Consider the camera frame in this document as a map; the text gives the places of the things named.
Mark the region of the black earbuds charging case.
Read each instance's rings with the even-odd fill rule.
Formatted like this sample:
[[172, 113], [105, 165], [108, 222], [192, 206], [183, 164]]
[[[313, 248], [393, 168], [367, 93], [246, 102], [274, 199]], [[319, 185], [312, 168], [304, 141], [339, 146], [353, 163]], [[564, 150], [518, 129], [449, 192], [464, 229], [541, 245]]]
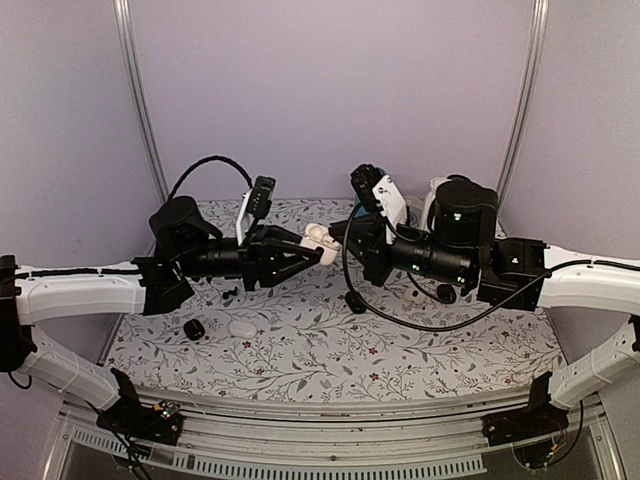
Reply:
[[362, 299], [354, 292], [348, 292], [345, 295], [345, 301], [349, 309], [354, 314], [363, 314], [367, 311]]

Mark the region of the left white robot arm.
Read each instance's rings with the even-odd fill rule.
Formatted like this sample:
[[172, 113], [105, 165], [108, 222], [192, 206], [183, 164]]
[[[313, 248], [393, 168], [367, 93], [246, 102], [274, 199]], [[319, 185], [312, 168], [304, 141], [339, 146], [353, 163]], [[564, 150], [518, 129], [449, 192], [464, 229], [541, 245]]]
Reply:
[[178, 196], [151, 216], [152, 257], [111, 266], [37, 269], [1, 258], [1, 370], [37, 377], [102, 412], [128, 434], [148, 426], [129, 377], [99, 367], [37, 333], [39, 321], [92, 314], [171, 313], [193, 296], [191, 281], [241, 279], [244, 288], [273, 287], [320, 263], [324, 249], [279, 226], [261, 224], [268, 202], [242, 211], [236, 237], [201, 215], [196, 201]]

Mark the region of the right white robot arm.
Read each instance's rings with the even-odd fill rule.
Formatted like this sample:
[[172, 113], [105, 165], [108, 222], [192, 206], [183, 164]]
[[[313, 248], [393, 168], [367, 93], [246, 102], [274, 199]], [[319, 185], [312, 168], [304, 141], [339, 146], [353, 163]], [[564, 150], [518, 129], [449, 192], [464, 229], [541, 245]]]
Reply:
[[491, 311], [581, 307], [628, 314], [610, 339], [532, 384], [530, 404], [516, 421], [524, 435], [539, 435], [556, 409], [572, 408], [638, 366], [638, 262], [498, 239], [496, 192], [464, 176], [451, 175], [436, 187], [424, 229], [407, 225], [406, 202], [389, 176], [373, 181], [355, 174], [352, 184], [360, 199], [355, 208], [366, 213], [352, 212], [329, 232], [375, 286], [400, 270], [473, 293]]

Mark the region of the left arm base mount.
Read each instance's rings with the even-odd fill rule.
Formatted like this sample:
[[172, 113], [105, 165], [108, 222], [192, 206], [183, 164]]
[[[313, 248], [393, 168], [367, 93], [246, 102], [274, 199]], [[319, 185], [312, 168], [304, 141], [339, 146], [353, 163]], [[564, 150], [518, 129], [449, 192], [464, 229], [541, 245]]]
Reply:
[[99, 410], [96, 425], [125, 437], [176, 446], [182, 433], [185, 417], [181, 405], [161, 400], [153, 406], [144, 406], [129, 377], [112, 368], [118, 386], [116, 403]]

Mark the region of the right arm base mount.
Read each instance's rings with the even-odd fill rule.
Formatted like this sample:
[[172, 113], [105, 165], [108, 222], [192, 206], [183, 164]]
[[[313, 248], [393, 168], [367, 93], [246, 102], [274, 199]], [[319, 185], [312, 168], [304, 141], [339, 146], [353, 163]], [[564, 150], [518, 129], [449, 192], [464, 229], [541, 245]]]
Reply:
[[551, 376], [551, 372], [546, 372], [533, 380], [524, 407], [482, 418], [482, 434], [490, 446], [560, 432], [569, 426], [567, 411], [551, 404], [548, 391]]

